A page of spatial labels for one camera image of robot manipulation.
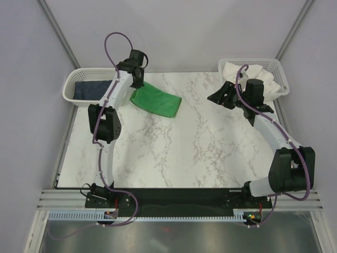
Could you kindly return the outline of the white towel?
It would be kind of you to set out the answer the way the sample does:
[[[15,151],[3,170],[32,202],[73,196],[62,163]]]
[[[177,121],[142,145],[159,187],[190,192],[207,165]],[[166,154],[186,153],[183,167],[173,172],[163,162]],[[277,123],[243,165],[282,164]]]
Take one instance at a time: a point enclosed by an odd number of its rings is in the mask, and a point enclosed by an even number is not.
[[[235,84],[236,75],[239,69],[240,66],[226,62],[220,73],[225,81]],[[277,91],[281,88],[281,86],[275,82],[274,75],[271,72],[266,71],[263,66],[258,64],[249,64],[249,68],[246,71],[242,70],[241,74],[243,74],[243,76],[239,78],[239,83],[241,84],[242,91],[245,91],[248,79],[258,79],[261,80],[264,85],[264,100],[273,101],[276,99]]]

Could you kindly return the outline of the green towel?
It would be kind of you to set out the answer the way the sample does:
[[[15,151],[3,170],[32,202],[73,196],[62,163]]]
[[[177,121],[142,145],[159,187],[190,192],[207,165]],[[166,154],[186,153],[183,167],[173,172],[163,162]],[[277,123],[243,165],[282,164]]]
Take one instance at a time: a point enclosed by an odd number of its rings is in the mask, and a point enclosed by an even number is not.
[[[130,101],[147,112],[166,118],[174,118],[180,108],[182,98],[144,82],[143,87],[132,93]]]

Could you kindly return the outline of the dark blue towel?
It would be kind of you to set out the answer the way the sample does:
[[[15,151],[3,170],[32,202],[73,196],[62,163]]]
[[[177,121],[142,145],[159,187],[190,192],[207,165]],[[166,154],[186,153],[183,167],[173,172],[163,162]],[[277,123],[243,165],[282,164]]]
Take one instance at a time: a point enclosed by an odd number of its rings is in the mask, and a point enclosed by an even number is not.
[[[76,82],[73,99],[99,101],[106,93],[111,82],[111,80]]]

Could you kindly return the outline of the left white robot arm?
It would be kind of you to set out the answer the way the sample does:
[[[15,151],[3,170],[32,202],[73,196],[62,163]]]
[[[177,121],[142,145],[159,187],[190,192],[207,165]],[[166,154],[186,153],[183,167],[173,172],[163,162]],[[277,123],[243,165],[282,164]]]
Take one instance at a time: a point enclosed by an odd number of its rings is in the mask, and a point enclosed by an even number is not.
[[[144,52],[131,50],[129,57],[116,65],[115,76],[98,104],[88,107],[92,143],[98,147],[95,186],[105,189],[113,187],[113,153],[122,130],[117,110],[129,88],[144,86],[147,62],[148,57]]]

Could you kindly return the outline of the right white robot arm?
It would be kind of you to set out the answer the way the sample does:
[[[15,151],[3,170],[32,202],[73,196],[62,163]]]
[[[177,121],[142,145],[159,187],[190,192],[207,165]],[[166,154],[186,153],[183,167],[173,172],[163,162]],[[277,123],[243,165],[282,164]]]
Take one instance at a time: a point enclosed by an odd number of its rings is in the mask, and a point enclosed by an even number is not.
[[[245,90],[226,81],[208,100],[227,109],[240,108],[251,126],[258,130],[274,152],[268,175],[249,181],[242,188],[241,203],[253,208],[260,197],[304,191],[298,200],[305,200],[313,188],[315,152],[293,140],[278,123],[274,111],[264,103],[264,85],[261,80],[249,79]]]

